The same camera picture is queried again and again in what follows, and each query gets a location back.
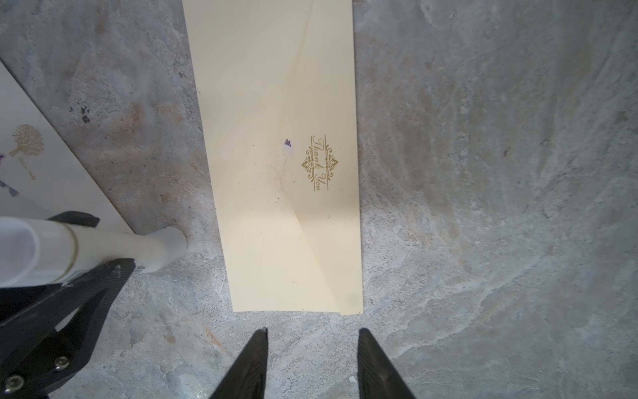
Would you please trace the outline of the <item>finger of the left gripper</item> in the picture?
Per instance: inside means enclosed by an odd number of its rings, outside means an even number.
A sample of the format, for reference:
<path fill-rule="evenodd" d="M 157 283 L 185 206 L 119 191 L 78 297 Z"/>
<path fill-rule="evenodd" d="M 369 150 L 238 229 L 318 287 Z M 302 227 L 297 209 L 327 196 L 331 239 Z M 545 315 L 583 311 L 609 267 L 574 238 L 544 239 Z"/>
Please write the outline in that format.
<path fill-rule="evenodd" d="M 89 228 L 96 228 L 96 226 L 100 223 L 100 219 L 98 217 L 81 211 L 65 211 L 48 218 L 48 221 L 79 225 Z"/>
<path fill-rule="evenodd" d="M 135 268 L 116 259 L 67 284 L 2 289 L 1 396 L 47 398 L 78 374 Z"/>

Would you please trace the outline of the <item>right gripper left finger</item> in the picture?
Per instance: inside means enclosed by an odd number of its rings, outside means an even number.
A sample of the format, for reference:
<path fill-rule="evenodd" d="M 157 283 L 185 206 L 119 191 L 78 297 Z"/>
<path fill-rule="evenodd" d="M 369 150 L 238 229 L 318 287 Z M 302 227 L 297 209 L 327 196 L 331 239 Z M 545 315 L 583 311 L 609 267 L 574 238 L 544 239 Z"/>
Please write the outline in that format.
<path fill-rule="evenodd" d="M 210 399 L 264 399 L 267 382 L 267 329 L 254 332 Z"/>

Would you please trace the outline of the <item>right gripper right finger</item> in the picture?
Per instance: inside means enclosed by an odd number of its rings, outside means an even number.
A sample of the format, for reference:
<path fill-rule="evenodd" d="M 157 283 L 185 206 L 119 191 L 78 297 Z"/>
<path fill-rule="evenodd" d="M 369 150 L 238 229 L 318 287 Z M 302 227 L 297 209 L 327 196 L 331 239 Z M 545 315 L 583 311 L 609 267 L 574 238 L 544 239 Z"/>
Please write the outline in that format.
<path fill-rule="evenodd" d="M 361 329 L 357 344 L 360 399 L 415 399 L 369 329 Z"/>

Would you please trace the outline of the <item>cream white envelope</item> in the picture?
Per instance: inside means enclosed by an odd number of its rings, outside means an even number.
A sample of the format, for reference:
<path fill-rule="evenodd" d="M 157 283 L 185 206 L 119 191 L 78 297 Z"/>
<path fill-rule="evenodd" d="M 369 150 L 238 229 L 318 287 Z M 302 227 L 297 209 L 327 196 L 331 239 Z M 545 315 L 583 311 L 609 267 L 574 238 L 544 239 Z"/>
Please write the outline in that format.
<path fill-rule="evenodd" d="M 41 217 L 81 211 L 98 227 L 130 234 L 129 225 L 5 66 L 1 66 L 1 181 L 19 192 L 14 204 Z"/>

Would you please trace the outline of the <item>white glue stick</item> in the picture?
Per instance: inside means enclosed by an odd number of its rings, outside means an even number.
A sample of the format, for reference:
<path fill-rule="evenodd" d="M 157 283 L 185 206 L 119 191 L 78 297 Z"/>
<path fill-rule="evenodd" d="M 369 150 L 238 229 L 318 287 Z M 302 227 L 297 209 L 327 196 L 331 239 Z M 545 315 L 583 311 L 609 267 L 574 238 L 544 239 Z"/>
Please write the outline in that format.
<path fill-rule="evenodd" d="M 38 219 L 1 219 L 1 287 L 66 284 L 115 259 L 132 259 L 141 273 L 154 273 L 187 249 L 176 228 L 148 235 L 125 234 Z"/>

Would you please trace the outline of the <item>yellow manila envelope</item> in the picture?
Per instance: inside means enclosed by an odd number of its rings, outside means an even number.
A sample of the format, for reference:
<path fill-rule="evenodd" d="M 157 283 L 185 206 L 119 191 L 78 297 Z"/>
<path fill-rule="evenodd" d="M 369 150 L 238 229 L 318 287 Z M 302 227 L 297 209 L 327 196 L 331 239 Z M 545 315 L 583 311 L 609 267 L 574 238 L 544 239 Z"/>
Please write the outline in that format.
<path fill-rule="evenodd" d="M 183 4 L 236 312 L 363 311 L 353 4 Z"/>

